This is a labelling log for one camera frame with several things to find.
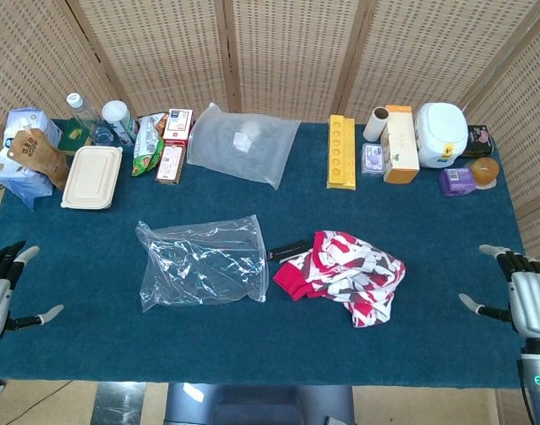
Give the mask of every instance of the table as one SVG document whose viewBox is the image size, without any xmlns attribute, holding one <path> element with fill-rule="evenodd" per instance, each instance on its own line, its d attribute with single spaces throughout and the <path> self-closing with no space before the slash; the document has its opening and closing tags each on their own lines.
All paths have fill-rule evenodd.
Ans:
<svg viewBox="0 0 540 425">
<path fill-rule="evenodd" d="M 477 250 L 481 243 L 521 249 L 504 176 L 495 189 L 455 198 L 441 195 L 436 170 L 421 170 L 408 185 L 359 176 L 356 191 L 326 189 L 327 143 L 327 125 L 302 124 L 279 190 L 188 165 L 179 185 L 161 185 L 154 173 L 130 177 L 132 157 L 124 155 L 108 210 L 61 209 L 56 191 L 30 212 L 6 193 L 0 247 L 27 239 L 42 249 L 22 275 L 13 315 L 55 304 L 65 310 L 47 326 L 4 336 L 0 377 L 516 386 L 522 341 L 457 297 L 465 291 L 507 305 L 498 266 Z M 135 236 L 139 220 L 162 228 L 251 214 L 267 248 L 336 229 L 402 259 L 406 278 L 391 320 L 356 329 L 341 305 L 320 298 L 295 303 L 273 282 L 264 304 L 243 299 L 142 313 L 147 256 Z M 276 270 L 271 265 L 271 275 Z"/>
</svg>

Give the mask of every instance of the purple box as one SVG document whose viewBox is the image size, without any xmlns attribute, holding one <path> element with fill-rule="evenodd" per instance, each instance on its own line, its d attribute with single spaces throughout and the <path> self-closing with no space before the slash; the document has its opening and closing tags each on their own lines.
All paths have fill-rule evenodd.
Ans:
<svg viewBox="0 0 540 425">
<path fill-rule="evenodd" d="M 469 168 L 446 168 L 439 174 L 439 185 L 444 197 L 460 197 L 476 189 Z"/>
</svg>

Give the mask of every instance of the paper towel roll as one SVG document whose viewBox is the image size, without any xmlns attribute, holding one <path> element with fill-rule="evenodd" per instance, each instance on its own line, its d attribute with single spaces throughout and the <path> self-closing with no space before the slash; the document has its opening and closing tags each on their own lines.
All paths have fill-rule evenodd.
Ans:
<svg viewBox="0 0 540 425">
<path fill-rule="evenodd" d="M 382 108 L 381 106 L 374 108 L 366 124 L 365 131 L 362 132 L 367 142 L 378 140 L 380 133 L 386 125 L 386 121 L 388 121 L 388 111 L 386 108 Z"/>
</svg>

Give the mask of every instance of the red and white box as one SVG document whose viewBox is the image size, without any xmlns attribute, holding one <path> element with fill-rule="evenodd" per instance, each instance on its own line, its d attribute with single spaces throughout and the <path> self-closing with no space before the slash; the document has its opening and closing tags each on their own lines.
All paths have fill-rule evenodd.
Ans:
<svg viewBox="0 0 540 425">
<path fill-rule="evenodd" d="M 189 131 L 193 125 L 193 111 L 190 109 L 170 109 L 164 128 L 164 142 L 188 146 Z"/>
</svg>

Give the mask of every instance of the ziplock bag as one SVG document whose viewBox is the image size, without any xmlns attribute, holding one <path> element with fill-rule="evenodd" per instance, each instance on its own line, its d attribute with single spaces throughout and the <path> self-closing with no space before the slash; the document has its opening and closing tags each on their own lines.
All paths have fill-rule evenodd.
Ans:
<svg viewBox="0 0 540 425">
<path fill-rule="evenodd" d="M 210 104 L 191 129 L 188 164 L 278 189 L 300 122 Z"/>
<path fill-rule="evenodd" d="M 268 268 L 256 215 L 156 230 L 139 221 L 136 236 L 148 251 L 143 312 L 156 304 L 224 304 L 247 295 L 266 301 Z"/>
</svg>

